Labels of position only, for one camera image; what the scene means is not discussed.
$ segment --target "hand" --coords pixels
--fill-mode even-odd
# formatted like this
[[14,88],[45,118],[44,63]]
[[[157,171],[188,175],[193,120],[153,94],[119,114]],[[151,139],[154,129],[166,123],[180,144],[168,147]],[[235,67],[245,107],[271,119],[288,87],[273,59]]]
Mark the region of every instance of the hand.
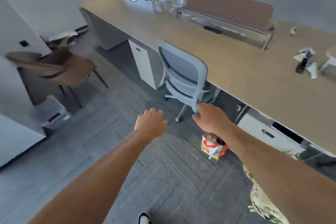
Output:
[[194,114],[192,118],[196,124],[205,132],[214,133],[221,137],[221,133],[232,128],[232,122],[228,119],[225,112],[219,107],[211,104],[197,104],[199,115]]
[[160,137],[167,129],[167,121],[162,121],[163,111],[155,111],[155,108],[145,110],[144,114],[138,116],[134,130],[140,131],[145,139],[150,141]]

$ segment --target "forearm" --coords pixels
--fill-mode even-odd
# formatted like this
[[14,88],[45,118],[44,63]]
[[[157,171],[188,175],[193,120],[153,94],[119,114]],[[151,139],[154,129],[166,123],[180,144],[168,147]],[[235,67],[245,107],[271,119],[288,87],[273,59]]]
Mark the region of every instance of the forearm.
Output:
[[133,131],[57,194],[30,223],[103,223],[131,167],[150,141]]
[[236,125],[220,136],[290,223],[329,223],[336,183]]

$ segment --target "brown desk divider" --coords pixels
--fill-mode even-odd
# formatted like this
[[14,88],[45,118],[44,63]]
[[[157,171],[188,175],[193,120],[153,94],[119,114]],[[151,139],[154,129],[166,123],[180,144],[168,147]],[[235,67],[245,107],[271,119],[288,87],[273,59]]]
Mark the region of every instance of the brown desk divider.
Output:
[[187,8],[267,32],[273,6],[256,0],[187,0]]

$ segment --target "brown chair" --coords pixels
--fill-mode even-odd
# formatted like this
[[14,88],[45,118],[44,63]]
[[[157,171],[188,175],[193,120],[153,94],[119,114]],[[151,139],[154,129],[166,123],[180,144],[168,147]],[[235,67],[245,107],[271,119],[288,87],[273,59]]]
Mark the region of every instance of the brown chair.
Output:
[[94,72],[98,79],[108,88],[107,84],[96,70],[96,65],[89,59],[73,54],[66,47],[43,56],[36,52],[9,52],[6,58],[19,67],[36,73],[38,76],[58,84],[65,94],[63,86],[68,86],[80,108],[83,108],[71,85],[82,81]]

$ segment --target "wooden desk surface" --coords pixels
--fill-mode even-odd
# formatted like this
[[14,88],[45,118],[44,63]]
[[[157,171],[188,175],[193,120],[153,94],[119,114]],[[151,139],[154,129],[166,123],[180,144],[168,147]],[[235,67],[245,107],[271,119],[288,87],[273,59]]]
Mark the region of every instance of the wooden desk surface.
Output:
[[151,2],[88,0],[81,6],[157,50],[162,38],[208,66],[207,80],[336,155],[336,81],[295,73],[293,56],[312,47],[313,61],[326,61],[325,51],[336,36],[308,27],[290,35],[293,22],[278,21],[274,43],[262,51],[236,39],[217,35],[170,14],[157,14]]

